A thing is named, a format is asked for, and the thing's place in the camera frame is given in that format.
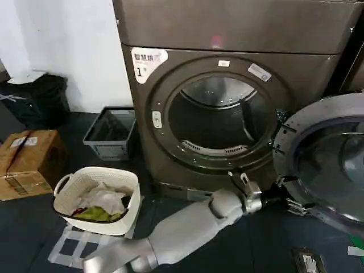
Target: green cloth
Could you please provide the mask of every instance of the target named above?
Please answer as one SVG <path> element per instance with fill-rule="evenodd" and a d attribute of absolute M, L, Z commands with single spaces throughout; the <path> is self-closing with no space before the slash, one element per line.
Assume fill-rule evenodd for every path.
<path fill-rule="evenodd" d="M 85 220 L 96 220 L 96 221 L 112 221 L 121 216 L 120 213 L 116 213 L 114 215 L 110 215 L 103 208 L 99 206 L 94 206 L 89 208 L 79 214 L 75 214 L 74 217 L 85 219 Z"/>
<path fill-rule="evenodd" d="M 350 236 L 351 241 L 353 242 L 354 246 L 359 247 L 360 249 L 364 250 L 364 241 L 362 238 Z M 360 260 L 362 261 L 362 264 L 364 264 L 364 257 L 361 257 Z"/>

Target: black garbage bin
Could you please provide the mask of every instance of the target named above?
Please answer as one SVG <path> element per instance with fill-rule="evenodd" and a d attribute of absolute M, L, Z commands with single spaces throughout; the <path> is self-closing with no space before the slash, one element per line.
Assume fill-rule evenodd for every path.
<path fill-rule="evenodd" d="M 67 79 L 45 74 L 25 84 L 0 83 L 0 100 L 29 130 L 56 129 L 69 116 Z"/>

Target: laundry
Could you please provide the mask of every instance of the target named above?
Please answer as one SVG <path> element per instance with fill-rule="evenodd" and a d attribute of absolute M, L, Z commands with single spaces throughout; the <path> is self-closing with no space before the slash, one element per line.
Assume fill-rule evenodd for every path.
<path fill-rule="evenodd" d="M 78 217 L 91 217 L 90 215 L 101 215 L 102 209 L 108 216 L 122 215 L 126 211 L 129 196 L 123 192 L 117 192 L 114 188 L 99 185 L 90 192 L 78 198 L 75 203 L 74 215 Z"/>
<path fill-rule="evenodd" d="M 112 221 L 120 218 L 121 214 L 116 213 L 110 215 L 103 208 L 100 208 L 99 206 L 94 206 L 89 209 L 84 209 L 81 213 L 75 213 L 73 216 L 85 220 Z"/>

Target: floor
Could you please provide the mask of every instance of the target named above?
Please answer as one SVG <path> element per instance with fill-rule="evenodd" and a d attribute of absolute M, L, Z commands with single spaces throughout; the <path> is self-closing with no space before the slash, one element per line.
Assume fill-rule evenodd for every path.
<path fill-rule="evenodd" d="M 140 148 L 127 164 L 99 160 L 82 143 L 94 118 L 93 114 L 73 113 L 59 129 L 69 150 L 68 172 L 86 166 L 123 168 L 135 172 L 142 195 L 146 197 L 135 238 L 145 237 L 160 220 L 185 207 L 188 202 L 160 197 L 152 192 L 151 178 Z M 4 120 L 1 122 L 1 128 L 5 128 Z M 52 195 L 0 202 L 2 272 L 82 272 L 47 261 L 65 227 L 65 221 L 54 213 L 51 204 Z M 294 247 L 308 247 L 321 254 L 328 273 L 364 272 L 360 259 L 347 255 L 349 245 L 352 244 L 347 234 L 315 218 L 294 216 L 272 207 L 240 219 L 180 263 L 162 265 L 154 272 L 292 273 L 297 272 L 291 255 Z"/>

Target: cardboard box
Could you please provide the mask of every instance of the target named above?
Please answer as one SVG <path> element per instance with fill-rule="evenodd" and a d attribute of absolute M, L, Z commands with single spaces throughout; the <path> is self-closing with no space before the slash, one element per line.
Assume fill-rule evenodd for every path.
<path fill-rule="evenodd" d="M 53 192 L 66 159 L 57 130 L 10 135 L 0 146 L 0 200 Z"/>

